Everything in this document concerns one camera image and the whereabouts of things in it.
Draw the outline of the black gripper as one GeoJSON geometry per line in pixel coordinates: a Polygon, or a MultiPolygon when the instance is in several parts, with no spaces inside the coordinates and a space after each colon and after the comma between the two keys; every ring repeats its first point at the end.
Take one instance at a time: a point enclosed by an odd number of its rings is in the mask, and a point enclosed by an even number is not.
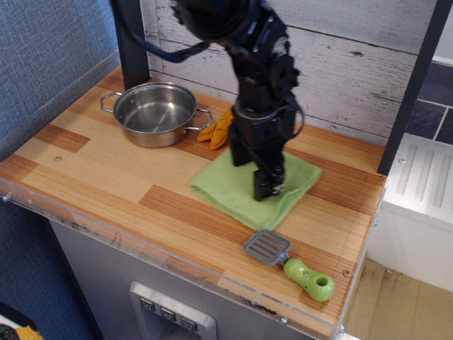
{"type": "Polygon", "coordinates": [[[229,128],[229,144],[234,166],[254,162],[254,198],[262,201],[285,189],[282,148],[295,138],[295,123],[304,111],[296,101],[282,101],[265,111],[253,111],[240,102],[232,108],[234,121],[229,128]]]}

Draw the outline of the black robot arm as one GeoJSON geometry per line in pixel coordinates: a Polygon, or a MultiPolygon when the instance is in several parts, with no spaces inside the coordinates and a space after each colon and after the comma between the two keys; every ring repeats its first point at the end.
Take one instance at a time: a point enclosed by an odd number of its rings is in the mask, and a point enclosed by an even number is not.
{"type": "Polygon", "coordinates": [[[235,166],[254,162],[254,198],[285,187],[282,149],[304,115],[292,92],[299,70],[291,56],[287,26],[265,1],[175,1],[175,17],[194,36],[221,45],[239,83],[229,127],[235,166]]]}

